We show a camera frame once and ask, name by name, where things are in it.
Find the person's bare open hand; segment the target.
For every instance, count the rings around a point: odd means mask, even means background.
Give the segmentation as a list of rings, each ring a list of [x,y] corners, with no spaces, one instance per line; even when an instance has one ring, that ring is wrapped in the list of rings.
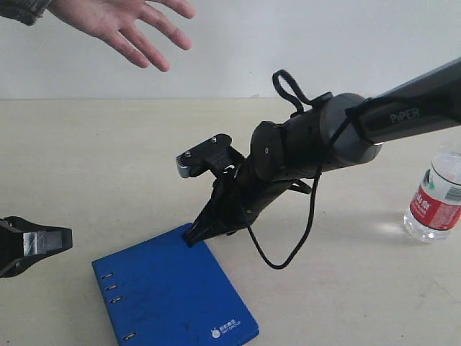
[[[51,1],[48,11],[76,30],[95,37],[138,68],[170,69],[167,58],[136,25],[141,21],[176,47],[189,50],[191,38],[155,5],[157,1]]]

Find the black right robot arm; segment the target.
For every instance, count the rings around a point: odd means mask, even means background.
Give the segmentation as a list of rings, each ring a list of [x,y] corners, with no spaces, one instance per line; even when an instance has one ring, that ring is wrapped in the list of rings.
[[[311,194],[309,179],[366,164],[385,142],[460,124],[459,60],[371,98],[327,92],[308,99],[284,70],[272,83],[295,111],[283,123],[259,123],[248,155],[224,133],[178,155],[182,177],[211,172],[215,178],[210,199],[183,234],[187,245],[245,229],[284,192]]]

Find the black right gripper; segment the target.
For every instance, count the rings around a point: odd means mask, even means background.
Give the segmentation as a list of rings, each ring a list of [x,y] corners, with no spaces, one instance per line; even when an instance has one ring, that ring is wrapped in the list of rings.
[[[188,247],[252,225],[292,186],[299,186],[301,192],[311,191],[300,181],[313,177],[312,167],[290,166],[283,154],[263,150],[243,156],[235,149],[226,149],[212,157],[211,172],[215,175],[211,198],[182,234]]]

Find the grey knitted sleeve forearm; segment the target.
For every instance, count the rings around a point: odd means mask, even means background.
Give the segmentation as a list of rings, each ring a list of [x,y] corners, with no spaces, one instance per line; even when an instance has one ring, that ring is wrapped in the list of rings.
[[[1,17],[32,26],[50,3],[51,0],[1,0]]]

